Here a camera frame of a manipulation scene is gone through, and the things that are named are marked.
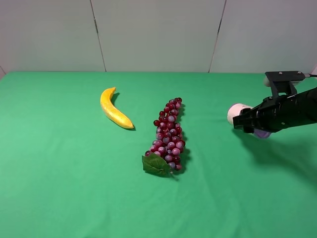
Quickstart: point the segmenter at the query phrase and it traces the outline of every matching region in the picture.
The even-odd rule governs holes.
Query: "bunch of grapes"
[[[172,170],[181,170],[180,154],[184,150],[185,141],[182,140],[182,128],[177,123],[178,110],[182,106],[182,99],[169,100],[163,111],[159,113],[158,120],[153,123],[157,126],[156,140],[145,156],[155,153],[169,164]]]

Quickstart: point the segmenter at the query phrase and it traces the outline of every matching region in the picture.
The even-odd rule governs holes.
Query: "green leaf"
[[[155,175],[166,175],[170,167],[166,161],[157,154],[151,153],[149,156],[142,156],[143,170]]]

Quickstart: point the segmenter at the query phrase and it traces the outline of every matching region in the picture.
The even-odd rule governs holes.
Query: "toy banana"
[[[115,122],[117,125],[125,128],[125,129],[132,129],[134,128],[130,119],[120,112],[111,102],[112,96],[115,92],[115,87],[108,88],[103,91],[100,97],[100,104],[105,112],[106,116]]]

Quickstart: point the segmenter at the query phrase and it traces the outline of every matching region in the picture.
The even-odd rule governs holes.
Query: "green table surface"
[[[233,131],[234,103],[270,96],[263,74],[14,72],[0,81],[1,238],[317,237],[316,125],[268,140]],[[135,124],[125,130],[100,107]],[[314,78],[298,91],[317,86]],[[153,121],[182,97],[185,170],[143,171]]]

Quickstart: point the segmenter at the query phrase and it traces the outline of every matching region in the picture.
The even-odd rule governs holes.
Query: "red grape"
[[[170,111],[173,115],[177,116],[178,115],[178,110],[176,109],[173,109]]]
[[[166,124],[166,127],[167,127],[169,130],[171,130],[171,129],[174,128],[174,124],[171,123],[171,122],[168,122],[168,123]]]
[[[155,121],[153,122],[153,124],[154,124],[155,126],[159,126],[159,123],[160,123],[159,120],[155,120]]]
[[[175,129],[176,129],[176,131],[177,131],[178,134],[182,133],[182,131],[183,131],[183,129],[182,129],[180,126],[177,127],[177,128],[175,128]]]
[[[177,135],[176,129],[171,129],[169,132],[170,132],[172,135]]]
[[[160,124],[159,124],[159,127],[161,128],[161,129],[165,129],[166,128],[166,124],[164,123],[164,122],[161,122]]]
[[[182,166],[180,164],[176,165],[175,170],[181,170]]]
[[[176,144],[178,141],[180,141],[180,138],[178,136],[174,136],[172,141]]]

